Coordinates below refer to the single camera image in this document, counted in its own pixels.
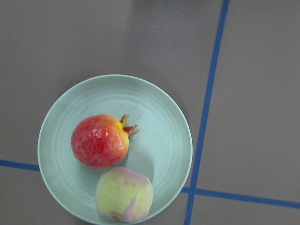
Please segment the yellow pink peach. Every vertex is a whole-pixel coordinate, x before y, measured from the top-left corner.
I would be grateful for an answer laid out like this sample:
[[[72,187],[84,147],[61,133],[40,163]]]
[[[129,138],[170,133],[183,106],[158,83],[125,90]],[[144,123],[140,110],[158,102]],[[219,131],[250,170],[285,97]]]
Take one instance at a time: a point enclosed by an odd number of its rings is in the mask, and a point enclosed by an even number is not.
[[[97,183],[97,210],[106,219],[132,223],[147,217],[153,202],[149,178],[125,167],[105,172]]]

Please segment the red pomegranate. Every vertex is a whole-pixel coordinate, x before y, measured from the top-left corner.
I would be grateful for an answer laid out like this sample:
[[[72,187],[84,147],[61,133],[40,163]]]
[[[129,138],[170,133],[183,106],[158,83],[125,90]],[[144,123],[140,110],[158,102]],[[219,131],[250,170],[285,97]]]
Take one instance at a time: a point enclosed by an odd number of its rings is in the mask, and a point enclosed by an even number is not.
[[[93,169],[111,167],[128,153],[129,137],[139,132],[138,125],[127,126],[129,116],[120,120],[109,114],[90,116],[75,127],[71,136],[74,157]]]

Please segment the green plate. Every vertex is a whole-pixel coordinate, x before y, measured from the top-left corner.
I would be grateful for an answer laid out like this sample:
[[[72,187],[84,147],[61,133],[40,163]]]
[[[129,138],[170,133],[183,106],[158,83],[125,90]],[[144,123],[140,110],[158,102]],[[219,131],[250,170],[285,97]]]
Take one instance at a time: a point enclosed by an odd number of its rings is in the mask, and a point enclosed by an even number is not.
[[[66,91],[38,139],[38,163],[55,200],[97,225],[136,224],[179,194],[193,145],[177,104],[157,86],[103,75]]]

